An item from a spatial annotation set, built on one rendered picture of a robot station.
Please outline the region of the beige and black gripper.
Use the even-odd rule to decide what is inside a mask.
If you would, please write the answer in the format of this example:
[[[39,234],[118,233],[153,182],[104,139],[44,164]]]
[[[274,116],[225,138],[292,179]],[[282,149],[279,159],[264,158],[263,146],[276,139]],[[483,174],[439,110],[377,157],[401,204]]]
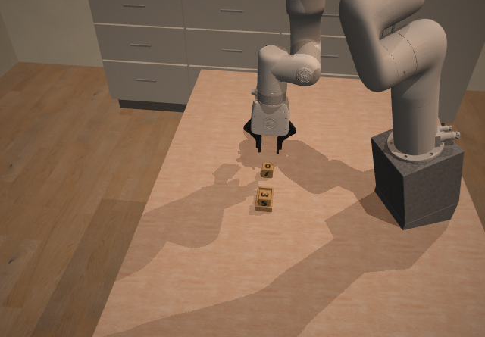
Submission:
[[[289,120],[289,99],[279,105],[262,104],[256,96],[252,104],[251,119],[243,129],[255,138],[256,148],[261,152],[261,135],[278,136],[277,154],[282,150],[282,142],[296,133],[296,128]]]

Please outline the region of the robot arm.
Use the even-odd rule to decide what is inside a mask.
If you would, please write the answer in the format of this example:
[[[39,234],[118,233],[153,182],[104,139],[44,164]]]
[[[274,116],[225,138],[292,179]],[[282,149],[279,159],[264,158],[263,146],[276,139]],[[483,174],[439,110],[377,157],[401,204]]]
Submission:
[[[442,152],[446,140],[460,138],[459,131],[444,132],[452,126],[438,126],[440,74],[447,49],[443,28],[434,20],[420,19],[379,38],[423,4],[424,0],[339,3],[340,23],[361,81],[372,92],[391,88],[394,138],[392,131],[387,148],[408,163],[430,161]],[[278,45],[259,51],[257,88],[251,94],[262,104],[285,102],[287,83],[311,86],[319,80],[324,9],[325,0],[286,0],[290,54]]]

